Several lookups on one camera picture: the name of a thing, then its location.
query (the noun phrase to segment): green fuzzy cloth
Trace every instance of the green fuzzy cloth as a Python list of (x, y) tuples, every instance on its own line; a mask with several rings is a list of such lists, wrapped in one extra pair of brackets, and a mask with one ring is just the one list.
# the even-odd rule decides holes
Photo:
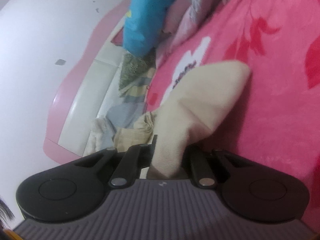
[(156, 51), (152, 49), (144, 57), (124, 55), (120, 74), (119, 90), (125, 88), (156, 64)]

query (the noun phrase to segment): gray mark on wall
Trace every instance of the gray mark on wall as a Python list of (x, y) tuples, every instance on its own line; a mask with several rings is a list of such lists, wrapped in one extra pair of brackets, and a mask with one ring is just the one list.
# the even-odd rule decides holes
[(58, 59), (56, 65), (63, 66), (66, 63), (64, 59)]

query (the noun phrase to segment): pink headboard trim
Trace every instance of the pink headboard trim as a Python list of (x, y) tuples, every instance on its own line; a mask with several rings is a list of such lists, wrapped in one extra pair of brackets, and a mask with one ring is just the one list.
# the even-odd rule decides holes
[(48, 138), (44, 139), (43, 150), (50, 159), (61, 165), (80, 158), (78, 155), (66, 150)]
[(104, 16), (104, 18), (93, 30), (82, 58), (61, 83), (48, 114), (46, 138), (53, 143), (58, 143), (59, 141), (60, 134), (68, 116), (70, 107), (85, 75), (87, 74), (89, 67), (91, 66), (92, 61), (98, 54), (112, 30), (127, 12), (129, 4), (130, 0), (123, 0), (119, 5), (117, 5)]

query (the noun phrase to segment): ribbed panel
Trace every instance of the ribbed panel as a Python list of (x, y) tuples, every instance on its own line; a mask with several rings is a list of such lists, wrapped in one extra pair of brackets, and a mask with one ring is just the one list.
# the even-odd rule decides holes
[(98, 210), (64, 224), (26, 220), (15, 230), (24, 240), (307, 240), (300, 221), (263, 225), (228, 210), (212, 190), (189, 180), (137, 180), (112, 191)]

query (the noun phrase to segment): pink blanket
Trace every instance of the pink blanket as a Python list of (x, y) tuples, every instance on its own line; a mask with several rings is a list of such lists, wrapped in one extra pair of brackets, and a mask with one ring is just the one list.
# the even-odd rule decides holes
[(320, 231), (320, 0), (227, 1), (157, 70), (148, 111), (188, 66), (247, 63), (252, 77), (245, 92), (204, 147), (301, 179), (311, 197), (303, 220)]

